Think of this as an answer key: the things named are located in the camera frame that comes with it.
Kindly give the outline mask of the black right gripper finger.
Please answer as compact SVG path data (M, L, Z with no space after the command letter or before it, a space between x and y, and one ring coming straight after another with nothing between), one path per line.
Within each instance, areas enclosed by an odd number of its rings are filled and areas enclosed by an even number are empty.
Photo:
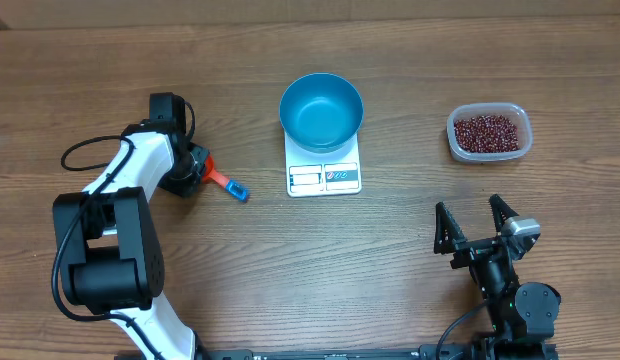
M518 213L514 211L498 194L493 194L489 198L489 204L497 233L501 232L501 229L507 219L518 216Z
M467 242L467 237L443 202L435 206L435 221L435 254L454 253Z

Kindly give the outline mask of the red measuring scoop blue handle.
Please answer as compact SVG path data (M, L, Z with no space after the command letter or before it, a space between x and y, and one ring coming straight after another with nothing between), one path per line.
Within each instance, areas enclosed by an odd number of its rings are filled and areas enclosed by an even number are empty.
M228 178L215 168L214 158L208 155L205 160L204 182L214 182L240 202L246 203L250 197L249 189L234 179Z

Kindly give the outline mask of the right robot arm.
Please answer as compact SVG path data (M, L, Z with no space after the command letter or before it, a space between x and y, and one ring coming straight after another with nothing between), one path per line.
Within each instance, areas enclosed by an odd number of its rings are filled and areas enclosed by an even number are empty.
M444 203L435 206L434 252L453 256L453 269L466 268L478 286L482 302L457 318L439 338L436 359L557 359L554 322L560 293L539 282L522 284L514 263L537 243L540 223L514 211L499 195L489 198L496 234L470 241ZM474 335L467 345L446 344L461 323L485 310L492 330Z

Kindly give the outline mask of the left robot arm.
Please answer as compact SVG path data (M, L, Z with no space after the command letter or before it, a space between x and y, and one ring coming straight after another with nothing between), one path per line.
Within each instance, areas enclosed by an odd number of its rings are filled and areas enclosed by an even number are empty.
M186 100L152 94L148 118L114 136L120 148L102 174L53 203L55 305L77 322L115 323L144 359L209 356L163 291L165 264L149 208L158 188L182 198L198 190L209 152L193 143L194 130Z

